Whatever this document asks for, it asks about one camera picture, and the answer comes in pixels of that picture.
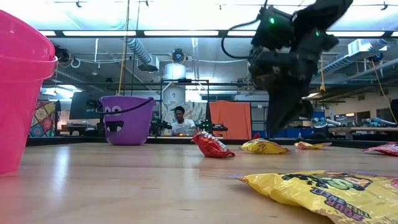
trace man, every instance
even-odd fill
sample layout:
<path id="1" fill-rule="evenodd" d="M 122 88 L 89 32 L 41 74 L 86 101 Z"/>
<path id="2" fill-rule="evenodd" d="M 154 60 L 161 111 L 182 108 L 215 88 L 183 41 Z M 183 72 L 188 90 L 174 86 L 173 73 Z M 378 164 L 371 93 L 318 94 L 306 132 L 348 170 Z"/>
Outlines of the man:
<path id="1" fill-rule="evenodd" d="M 178 106 L 174 109 L 175 119 L 177 122 L 172 123 L 172 134 L 179 136 L 180 134 L 192 135 L 196 130 L 195 123 L 191 119 L 184 119 L 185 109 L 182 106 Z"/>

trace pink bucket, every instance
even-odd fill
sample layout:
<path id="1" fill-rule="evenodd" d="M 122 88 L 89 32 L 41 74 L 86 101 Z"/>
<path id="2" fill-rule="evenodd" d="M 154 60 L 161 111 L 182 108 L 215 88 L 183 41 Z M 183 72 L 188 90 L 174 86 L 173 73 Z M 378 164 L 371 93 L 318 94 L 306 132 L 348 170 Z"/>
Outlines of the pink bucket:
<path id="1" fill-rule="evenodd" d="M 0 174 L 18 169 L 43 80 L 56 60 L 40 32 L 0 10 Z"/>

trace red candy bag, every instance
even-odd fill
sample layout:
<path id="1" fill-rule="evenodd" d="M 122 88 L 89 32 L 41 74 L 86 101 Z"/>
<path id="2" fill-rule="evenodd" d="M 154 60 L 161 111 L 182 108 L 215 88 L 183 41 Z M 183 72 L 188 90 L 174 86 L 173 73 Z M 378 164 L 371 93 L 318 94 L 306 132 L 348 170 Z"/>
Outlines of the red candy bag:
<path id="1" fill-rule="evenodd" d="M 364 149 L 362 151 L 362 153 L 368 153 L 368 152 L 374 152 L 374 151 L 381 152 L 388 156 L 398 156 L 398 144 L 395 142 L 389 142 L 389 143 L 381 145 L 381 146 L 370 147 L 369 149 Z"/>
<path id="2" fill-rule="evenodd" d="M 205 131 L 196 133 L 192 140 L 199 146 L 201 153 L 205 157 L 224 158 L 229 155 L 235 156 L 235 153 L 230 151 L 226 145 Z"/>

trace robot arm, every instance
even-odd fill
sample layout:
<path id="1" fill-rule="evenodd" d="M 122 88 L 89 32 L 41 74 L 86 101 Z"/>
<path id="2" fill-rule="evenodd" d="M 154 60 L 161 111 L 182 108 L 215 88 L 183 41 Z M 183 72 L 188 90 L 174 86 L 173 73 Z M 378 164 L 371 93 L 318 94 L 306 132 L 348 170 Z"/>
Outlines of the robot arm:
<path id="1" fill-rule="evenodd" d="M 312 116 L 311 103 L 302 97 L 308 95 L 322 51 L 338 44 L 338 39 L 326 30 L 352 3 L 353 0 L 317 0 L 293 15 L 272 6 L 261 8 L 256 19 L 260 24 L 246 58 L 254 86 L 269 94 L 267 128 L 270 131 L 284 128 L 298 116 Z M 231 57 L 223 41 L 221 44 L 225 54 Z M 290 47 L 290 51 L 278 52 L 282 47 Z"/>

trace table surface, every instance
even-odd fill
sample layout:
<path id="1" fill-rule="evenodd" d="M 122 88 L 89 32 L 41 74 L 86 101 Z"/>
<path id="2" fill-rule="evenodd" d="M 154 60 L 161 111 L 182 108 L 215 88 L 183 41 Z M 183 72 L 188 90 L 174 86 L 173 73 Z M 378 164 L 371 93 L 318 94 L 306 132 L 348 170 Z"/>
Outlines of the table surface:
<path id="1" fill-rule="evenodd" d="M 372 128 L 372 127 L 337 127 L 329 128 L 329 132 L 352 132 L 352 131 L 398 131 L 398 128 Z"/>
<path id="2" fill-rule="evenodd" d="M 84 143 L 28 147 L 19 171 L 0 175 L 0 223 L 331 223 L 279 204 L 226 176 L 301 170 L 396 175 L 397 158 L 328 147 L 291 155 L 204 158 L 195 145 Z"/>

